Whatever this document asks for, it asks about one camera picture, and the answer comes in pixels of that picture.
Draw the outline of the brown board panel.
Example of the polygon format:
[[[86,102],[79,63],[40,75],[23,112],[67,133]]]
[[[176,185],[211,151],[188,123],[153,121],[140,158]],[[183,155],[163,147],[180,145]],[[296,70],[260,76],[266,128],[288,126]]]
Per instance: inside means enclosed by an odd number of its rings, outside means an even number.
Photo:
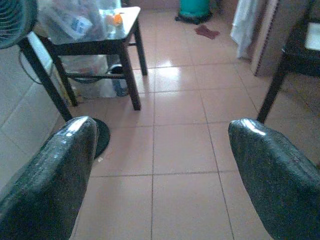
[[[267,0],[261,28],[251,60],[255,76],[271,76],[278,67],[282,47],[305,11],[304,0]]]

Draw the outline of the dark wooden side table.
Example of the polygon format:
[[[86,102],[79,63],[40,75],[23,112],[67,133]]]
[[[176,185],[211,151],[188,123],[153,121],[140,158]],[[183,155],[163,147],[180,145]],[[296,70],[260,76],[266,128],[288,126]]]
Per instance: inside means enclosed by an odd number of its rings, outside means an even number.
[[[85,41],[66,44],[53,44],[49,38],[37,35],[46,47],[62,80],[91,79],[94,82],[102,79],[124,79],[127,83],[128,92],[131,97],[133,108],[137,111],[141,109],[141,101],[132,69],[132,64],[128,52],[129,46],[137,48],[141,72],[144,76],[148,74],[145,59],[144,46],[140,31],[139,14],[141,8],[138,6],[117,8],[121,14],[122,26],[115,33],[98,41]],[[81,73],[65,72],[60,56],[93,56],[93,55],[118,55],[122,65],[122,74],[105,73],[103,75],[89,75]]]

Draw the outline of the white plastic bag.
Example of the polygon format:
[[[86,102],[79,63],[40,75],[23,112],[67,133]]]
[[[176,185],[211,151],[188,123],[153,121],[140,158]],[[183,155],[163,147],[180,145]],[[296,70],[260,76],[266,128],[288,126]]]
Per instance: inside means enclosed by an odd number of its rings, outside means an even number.
[[[106,55],[61,56],[66,73],[102,76],[105,74],[122,74],[122,66],[108,66]],[[77,97],[85,99],[114,98],[128,95],[125,79],[111,78],[70,78],[69,82]]]

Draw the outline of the white hanging towel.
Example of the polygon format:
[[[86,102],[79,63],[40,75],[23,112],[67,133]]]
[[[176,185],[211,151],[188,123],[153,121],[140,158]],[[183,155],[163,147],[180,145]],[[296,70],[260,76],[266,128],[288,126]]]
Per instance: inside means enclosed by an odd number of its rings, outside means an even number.
[[[248,49],[252,43],[260,0],[238,0],[230,32],[231,39],[237,44],[236,57],[247,59]]]

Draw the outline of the dark wooden chair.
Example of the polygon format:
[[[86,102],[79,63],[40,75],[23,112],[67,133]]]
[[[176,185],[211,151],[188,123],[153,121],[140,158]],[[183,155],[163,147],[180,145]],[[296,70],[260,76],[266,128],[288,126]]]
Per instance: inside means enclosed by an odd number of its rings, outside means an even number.
[[[264,123],[288,73],[310,77],[320,77],[320,49],[305,46],[309,24],[320,24],[320,19],[312,19],[310,14],[316,0],[308,0],[306,11],[292,27],[281,51],[282,56],[256,120]]]

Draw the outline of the dark green standing fan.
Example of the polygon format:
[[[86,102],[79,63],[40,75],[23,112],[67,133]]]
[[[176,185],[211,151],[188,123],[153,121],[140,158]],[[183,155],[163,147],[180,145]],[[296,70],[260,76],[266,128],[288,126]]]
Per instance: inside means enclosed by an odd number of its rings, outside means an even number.
[[[37,22],[37,0],[0,0],[0,49],[18,45],[67,122],[73,117],[34,51],[28,35]]]

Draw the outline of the green bucket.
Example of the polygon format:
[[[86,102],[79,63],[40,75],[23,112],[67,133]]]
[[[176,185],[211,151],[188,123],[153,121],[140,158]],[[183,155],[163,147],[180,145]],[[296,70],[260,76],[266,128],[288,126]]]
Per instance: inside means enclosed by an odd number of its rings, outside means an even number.
[[[179,11],[174,20],[199,25],[208,21],[212,15],[210,0],[179,0]]]

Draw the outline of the orange fruit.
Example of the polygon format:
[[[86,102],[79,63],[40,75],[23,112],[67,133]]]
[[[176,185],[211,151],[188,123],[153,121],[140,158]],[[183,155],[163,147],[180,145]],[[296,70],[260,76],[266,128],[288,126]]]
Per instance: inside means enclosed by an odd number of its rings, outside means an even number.
[[[111,23],[114,26],[119,26],[123,23],[123,19],[120,13],[115,13],[111,16]]]

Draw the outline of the clear plastic bag with print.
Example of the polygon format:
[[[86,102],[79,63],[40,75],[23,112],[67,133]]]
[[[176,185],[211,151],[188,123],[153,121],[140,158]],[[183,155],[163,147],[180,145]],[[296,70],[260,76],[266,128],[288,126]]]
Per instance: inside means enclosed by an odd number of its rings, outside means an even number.
[[[41,0],[37,19],[55,45],[100,41],[106,33],[99,0]]]

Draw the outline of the maroon rag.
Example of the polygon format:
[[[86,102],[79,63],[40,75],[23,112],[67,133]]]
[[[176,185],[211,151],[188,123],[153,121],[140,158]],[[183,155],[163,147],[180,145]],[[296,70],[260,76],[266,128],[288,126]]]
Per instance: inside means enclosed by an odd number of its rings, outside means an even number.
[[[214,40],[217,36],[220,35],[219,31],[213,31],[207,28],[204,24],[199,25],[194,29],[197,35],[204,36],[210,40]]]

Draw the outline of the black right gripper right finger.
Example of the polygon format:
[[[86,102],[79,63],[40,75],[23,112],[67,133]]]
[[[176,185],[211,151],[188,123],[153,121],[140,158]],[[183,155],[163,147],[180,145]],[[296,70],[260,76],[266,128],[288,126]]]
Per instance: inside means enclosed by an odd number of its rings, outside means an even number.
[[[275,240],[320,240],[320,169],[281,132],[233,120],[228,137],[242,183]]]

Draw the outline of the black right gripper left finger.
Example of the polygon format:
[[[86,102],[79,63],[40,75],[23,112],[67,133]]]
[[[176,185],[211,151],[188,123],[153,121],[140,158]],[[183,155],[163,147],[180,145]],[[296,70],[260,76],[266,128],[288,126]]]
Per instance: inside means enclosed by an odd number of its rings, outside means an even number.
[[[0,240],[69,240],[87,190],[99,128],[68,121],[0,191]]]

